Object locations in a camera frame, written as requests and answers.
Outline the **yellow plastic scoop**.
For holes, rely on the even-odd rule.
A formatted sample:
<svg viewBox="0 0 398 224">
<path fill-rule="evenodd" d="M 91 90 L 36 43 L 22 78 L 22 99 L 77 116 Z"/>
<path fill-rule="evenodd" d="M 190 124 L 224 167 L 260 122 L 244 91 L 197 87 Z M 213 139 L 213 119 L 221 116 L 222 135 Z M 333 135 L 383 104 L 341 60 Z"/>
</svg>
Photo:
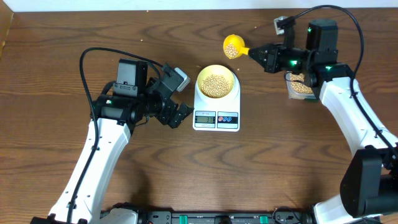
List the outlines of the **yellow plastic scoop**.
<svg viewBox="0 0 398 224">
<path fill-rule="evenodd" d="M 235 59 L 242 55 L 248 55 L 249 48 L 245 46 L 242 37 L 231 34 L 224 39 L 223 52 L 229 59 Z"/>
</svg>

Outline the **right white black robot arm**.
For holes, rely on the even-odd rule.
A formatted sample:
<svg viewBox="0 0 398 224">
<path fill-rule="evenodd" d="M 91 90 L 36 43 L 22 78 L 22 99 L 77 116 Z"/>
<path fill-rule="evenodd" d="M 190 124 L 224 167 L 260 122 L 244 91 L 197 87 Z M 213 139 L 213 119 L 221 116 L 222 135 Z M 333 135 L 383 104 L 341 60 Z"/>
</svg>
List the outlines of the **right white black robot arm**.
<svg viewBox="0 0 398 224">
<path fill-rule="evenodd" d="M 250 49 L 250 58 L 265 72 L 304 75 L 303 84 L 330 111 L 346 138 L 353 158 L 337 196 L 313 206 L 310 223 L 371 223 L 397 212 L 397 137 L 371 109 L 354 77 L 338 62 L 338 26 L 329 19 L 309 22 L 304 49 L 294 46 L 295 19 L 278 17 L 281 44 Z"/>
</svg>

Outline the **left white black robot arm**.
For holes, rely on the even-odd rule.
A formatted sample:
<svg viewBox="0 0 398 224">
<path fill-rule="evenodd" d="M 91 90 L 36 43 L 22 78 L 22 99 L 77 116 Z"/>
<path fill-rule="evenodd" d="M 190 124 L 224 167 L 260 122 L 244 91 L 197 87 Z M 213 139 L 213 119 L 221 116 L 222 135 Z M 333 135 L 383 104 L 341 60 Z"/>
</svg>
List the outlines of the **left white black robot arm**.
<svg viewBox="0 0 398 224">
<path fill-rule="evenodd" d="M 179 68 L 165 64 L 157 77 L 147 77 L 148 60 L 122 58 L 115 81 L 109 82 L 92 102 L 91 121 L 84 148 L 64 192 L 48 217 L 32 223 L 146 223 L 146 214 L 128 203 L 102 210 L 115 165 L 134 129 L 155 117 L 177 128 L 193 112 L 171 96 L 190 82 Z"/>
</svg>

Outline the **white digital kitchen scale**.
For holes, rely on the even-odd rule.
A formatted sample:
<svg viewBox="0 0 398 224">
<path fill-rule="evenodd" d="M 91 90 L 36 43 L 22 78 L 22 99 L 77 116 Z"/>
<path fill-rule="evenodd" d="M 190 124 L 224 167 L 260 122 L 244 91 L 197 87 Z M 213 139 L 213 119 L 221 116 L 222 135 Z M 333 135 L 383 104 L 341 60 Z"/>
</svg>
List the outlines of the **white digital kitchen scale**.
<svg viewBox="0 0 398 224">
<path fill-rule="evenodd" d="M 209 98 L 195 84 L 193 129 L 196 131 L 237 132 L 241 123 L 241 87 L 234 75 L 234 87 L 222 98 Z"/>
</svg>

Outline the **soybeans in bowl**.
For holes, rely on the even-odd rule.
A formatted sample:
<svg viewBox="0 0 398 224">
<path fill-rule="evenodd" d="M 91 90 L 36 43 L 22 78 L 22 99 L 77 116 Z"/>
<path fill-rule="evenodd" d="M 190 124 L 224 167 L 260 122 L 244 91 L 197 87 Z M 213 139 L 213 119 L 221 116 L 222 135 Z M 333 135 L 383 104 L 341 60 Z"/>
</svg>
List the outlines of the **soybeans in bowl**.
<svg viewBox="0 0 398 224">
<path fill-rule="evenodd" d="M 231 84 L 222 75 L 210 75 L 202 81 L 200 90 L 207 97 L 222 98 L 231 91 Z"/>
</svg>

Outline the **yellow plastic bowl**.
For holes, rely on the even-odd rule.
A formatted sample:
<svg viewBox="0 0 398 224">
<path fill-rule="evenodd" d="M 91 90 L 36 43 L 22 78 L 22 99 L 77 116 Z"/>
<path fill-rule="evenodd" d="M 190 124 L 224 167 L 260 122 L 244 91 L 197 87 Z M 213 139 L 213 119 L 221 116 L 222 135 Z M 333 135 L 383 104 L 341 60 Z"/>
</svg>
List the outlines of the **yellow plastic bowl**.
<svg viewBox="0 0 398 224">
<path fill-rule="evenodd" d="M 202 81 L 206 77 L 208 77 L 210 75 L 222 75 L 222 76 L 224 76 L 227 80 L 230 81 L 230 84 L 231 84 L 231 91 L 228 94 L 230 94 L 232 92 L 233 87 L 234 87 L 234 75 L 233 75 L 232 71 L 229 70 L 228 68 L 222 66 L 222 65 L 209 65 L 209 66 L 205 67 L 198 74 L 197 84 L 198 84 L 198 87 L 199 87 L 199 91 L 201 93 L 202 93 L 202 91 L 200 90 L 200 88 L 201 88 L 201 85 L 202 85 Z"/>
</svg>

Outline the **clear container of soybeans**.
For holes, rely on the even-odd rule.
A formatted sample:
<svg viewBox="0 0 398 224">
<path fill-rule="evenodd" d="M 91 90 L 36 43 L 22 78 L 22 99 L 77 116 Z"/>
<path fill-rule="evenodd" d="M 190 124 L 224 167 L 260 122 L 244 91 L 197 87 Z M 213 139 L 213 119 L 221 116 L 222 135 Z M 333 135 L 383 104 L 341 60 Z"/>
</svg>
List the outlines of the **clear container of soybeans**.
<svg viewBox="0 0 398 224">
<path fill-rule="evenodd" d="M 291 72 L 285 73 L 288 96 L 295 100 L 316 100 L 310 87 L 303 84 L 304 74 L 295 75 Z"/>
</svg>

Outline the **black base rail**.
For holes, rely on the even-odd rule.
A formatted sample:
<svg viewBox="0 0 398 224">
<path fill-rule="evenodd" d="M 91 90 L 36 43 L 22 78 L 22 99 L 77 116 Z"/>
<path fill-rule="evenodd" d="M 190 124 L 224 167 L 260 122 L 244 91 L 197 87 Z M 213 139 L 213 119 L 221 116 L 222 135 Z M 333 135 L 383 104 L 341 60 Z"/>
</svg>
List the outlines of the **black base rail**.
<svg viewBox="0 0 398 224">
<path fill-rule="evenodd" d="M 171 208 L 144 209 L 131 203 L 117 203 L 102 211 L 101 223 L 137 224 L 316 224 L 313 212 L 299 212 L 288 207 L 272 212 L 176 212 Z"/>
</svg>

